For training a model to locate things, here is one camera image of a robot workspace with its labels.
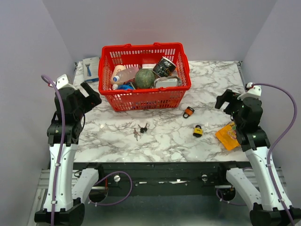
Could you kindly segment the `orange black padlock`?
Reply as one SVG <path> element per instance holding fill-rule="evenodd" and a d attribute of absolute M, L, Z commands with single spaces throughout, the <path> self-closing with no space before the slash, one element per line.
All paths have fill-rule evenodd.
<path fill-rule="evenodd" d="M 188 106 L 183 113 L 183 118 L 185 119 L 189 118 L 191 115 L 193 115 L 194 112 L 195 110 Z"/>

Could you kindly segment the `black head key set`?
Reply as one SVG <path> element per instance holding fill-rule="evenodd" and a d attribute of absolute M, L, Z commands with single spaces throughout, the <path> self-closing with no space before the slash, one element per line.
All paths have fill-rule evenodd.
<path fill-rule="evenodd" d="M 140 128 L 140 133 L 143 134 L 143 133 L 147 132 L 147 130 L 148 130 L 147 125 L 148 125 L 148 123 L 146 123 L 144 127 L 141 127 L 140 125 L 138 125 Z"/>

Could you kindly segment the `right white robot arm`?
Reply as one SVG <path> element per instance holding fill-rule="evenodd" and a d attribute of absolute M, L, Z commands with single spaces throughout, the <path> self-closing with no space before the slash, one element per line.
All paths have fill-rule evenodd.
<path fill-rule="evenodd" d="M 262 83 L 248 83 L 245 93 L 227 89 L 216 98 L 215 108 L 227 102 L 224 112 L 231 116 L 236 127 L 236 138 L 248 158 L 257 186 L 254 186 L 238 167 L 217 171 L 217 181 L 230 183 L 244 200 L 254 226 L 294 226 L 301 219 L 301 210 L 295 208 L 286 195 L 277 174 L 271 144 L 266 132 L 259 126 L 263 114 L 259 99 Z"/>

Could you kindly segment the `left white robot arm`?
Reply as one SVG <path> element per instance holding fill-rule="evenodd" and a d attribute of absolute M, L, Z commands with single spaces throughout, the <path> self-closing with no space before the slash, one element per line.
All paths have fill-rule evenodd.
<path fill-rule="evenodd" d="M 92 187 L 104 182 L 104 172 L 101 164 L 88 164 L 73 185 L 73 163 L 85 114 L 102 100 L 86 82 L 81 86 L 88 96 L 71 85 L 66 75 L 56 82 L 46 75 L 42 75 L 42 79 L 55 89 L 56 111 L 47 129 L 50 151 L 48 194 L 43 209 L 35 213 L 34 221 L 52 226 L 80 226 L 84 220 L 85 201 Z"/>

